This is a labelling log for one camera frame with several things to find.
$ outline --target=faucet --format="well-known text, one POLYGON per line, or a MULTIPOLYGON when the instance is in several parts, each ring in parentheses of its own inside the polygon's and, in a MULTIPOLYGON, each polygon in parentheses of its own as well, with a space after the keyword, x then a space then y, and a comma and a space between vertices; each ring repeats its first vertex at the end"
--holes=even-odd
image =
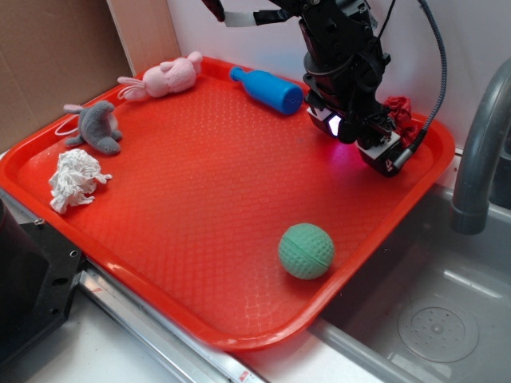
POLYGON ((489 202, 511 208, 511 58, 493 75, 467 137, 450 226, 475 235, 485 229, 489 202))

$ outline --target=stainless steel sink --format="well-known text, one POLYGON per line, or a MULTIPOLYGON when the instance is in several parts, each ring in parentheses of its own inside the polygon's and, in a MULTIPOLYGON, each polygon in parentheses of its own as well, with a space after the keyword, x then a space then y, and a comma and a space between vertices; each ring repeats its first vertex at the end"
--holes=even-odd
POLYGON ((451 196, 430 191, 322 312, 327 323, 316 331, 370 364, 392 362, 390 370, 404 370, 395 381, 507 382, 511 215, 492 206, 481 234, 459 235, 448 224, 451 196))

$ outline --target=blue plastic bottle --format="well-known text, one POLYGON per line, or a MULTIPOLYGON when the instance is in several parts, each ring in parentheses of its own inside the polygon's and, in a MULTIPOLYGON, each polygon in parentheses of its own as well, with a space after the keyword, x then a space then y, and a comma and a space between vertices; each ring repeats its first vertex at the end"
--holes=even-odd
POLYGON ((244 72, 239 66, 231 69, 231 79, 241 81, 254 99, 284 114, 295 113, 303 102, 302 89, 292 82, 278 78, 263 70, 244 72))

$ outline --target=red fabric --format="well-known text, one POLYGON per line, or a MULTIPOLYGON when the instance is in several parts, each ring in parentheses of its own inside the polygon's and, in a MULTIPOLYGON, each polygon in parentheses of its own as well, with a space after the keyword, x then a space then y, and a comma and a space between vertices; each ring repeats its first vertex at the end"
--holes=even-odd
POLYGON ((418 135, 420 128, 412 121, 412 102, 408 97, 389 97, 383 106, 390 109, 389 116, 396 123, 396 133, 401 136, 401 142, 407 148, 418 135))

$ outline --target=pink stuffed bunny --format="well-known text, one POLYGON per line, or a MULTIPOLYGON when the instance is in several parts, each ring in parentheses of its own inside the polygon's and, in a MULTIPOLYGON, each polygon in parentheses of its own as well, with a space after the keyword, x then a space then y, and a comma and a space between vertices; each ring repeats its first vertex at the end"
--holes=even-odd
POLYGON ((183 92, 195 84, 200 73, 202 54, 192 52, 188 57, 179 57, 174 61, 165 61, 148 69, 142 80, 131 77, 119 77, 120 84, 128 85, 118 97, 126 100, 138 100, 147 95, 163 97, 169 93, 183 92))

